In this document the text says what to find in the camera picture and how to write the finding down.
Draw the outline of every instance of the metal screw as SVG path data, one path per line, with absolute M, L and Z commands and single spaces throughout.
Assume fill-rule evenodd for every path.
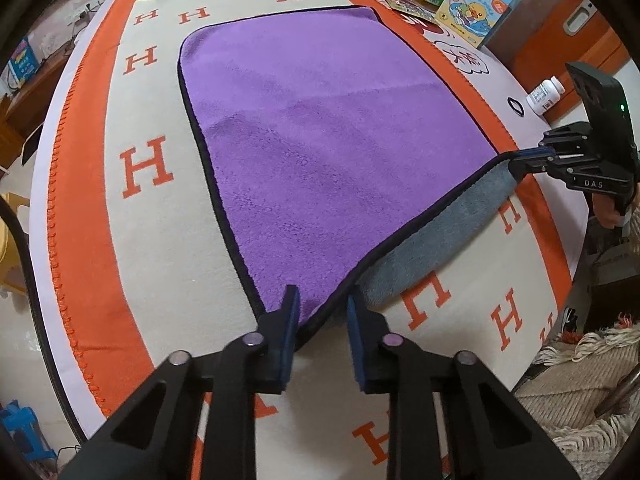
M 399 334 L 389 332 L 382 338 L 382 342 L 387 346 L 400 346 L 404 342 L 404 339 L 402 339 L 402 336 Z
M 260 332 L 249 332 L 244 334 L 242 342 L 247 346 L 256 346 L 264 341 L 264 336 Z
M 174 366 L 183 365 L 189 362 L 189 359 L 191 359 L 191 354 L 186 350 L 176 350 L 169 354 L 169 362 Z
M 478 356 L 469 350 L 458 352 L 456 359 L 461 365 L 474 365 L 478 362 Z

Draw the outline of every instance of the orange stripe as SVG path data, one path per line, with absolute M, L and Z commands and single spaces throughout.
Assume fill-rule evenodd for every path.
M 78 66 L 58 124 L 47 199 L 60 316 L 105 416 L 154 369 L 120 283 L 104 185 L 109 86 L 134 1 L 114 1 Z
M 394 10 L 387 9 L 376 0 L 349 0 L 354 5 L 374 9 L 382 22 L 405 40 L 422 59 L 446 82 L 454 95 L 462 102 L 478 122 L 496 149 L 503 152 L 517 150 L 502 121 L 486 103 L 474 86 L 447 57 L 412 25 L 405 22 Z M 516 194 L 527 213 L 529 224 L 540 247 L 549 283 L 556 298 L 558 312 L 564 306 L 571 289 L 571 273 L 562 249 L 560 235 L 546 205 L 542 190 L 535 178 L 528 176 L 517 187 Z

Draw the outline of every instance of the wall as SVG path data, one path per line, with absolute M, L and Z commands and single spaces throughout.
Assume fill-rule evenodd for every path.
M 39 60 L 55 52 L 86 26 L 86 20 L 70 25 L 67 23 L 67 17 L 89 1 L 91 0 L 56 0 L 40 15 L 28 35 L 31 47 Z M 7 69 L 5 68 L 0 78 L 0 96 L 9 93 L 6 78 Z
M 631 115 L 631 124 L 634 128 L 634 137 L 636 138 L 636 144 L 640 146 L 640 72 L 638 72 L 638 67 L 633 60 L 630 60 L 614 74 L 614 77 L 620 81 L 622 88 L 625 90 L 626 102 Z M 586 120 L 587 113 L 584 110 L 584 105 L 580 103 L 560 119 L 551 123 L 551 126 L 557 128 L 575 121 Z

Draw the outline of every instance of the towel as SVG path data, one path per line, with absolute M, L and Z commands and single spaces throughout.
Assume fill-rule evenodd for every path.
M 277 309 L 284 286 L 299 286 L 305 338 L 364 270 L 492 168 L 508 173 L 446 84 L 368 7 L 201 28 L 182 45 L 178 79 L 250 304 Z

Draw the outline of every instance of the tiled floor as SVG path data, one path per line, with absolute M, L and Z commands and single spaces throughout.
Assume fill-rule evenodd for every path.
M 10 174 L 0 180 L 0 192 L 29 197 L 34 160 L 32 156 L 21 166 L 18 159 L 9 168 Z M 7 404 L 13 399 L 33 408 L 43 435 L 56 452 L 78 443 L 49 381 L 27 299 L 9 293 L 8 298 L 0 298 L 0 402 Z M 60 462 L 67 462 L 73 454 L 73 450 L 63 450 Z

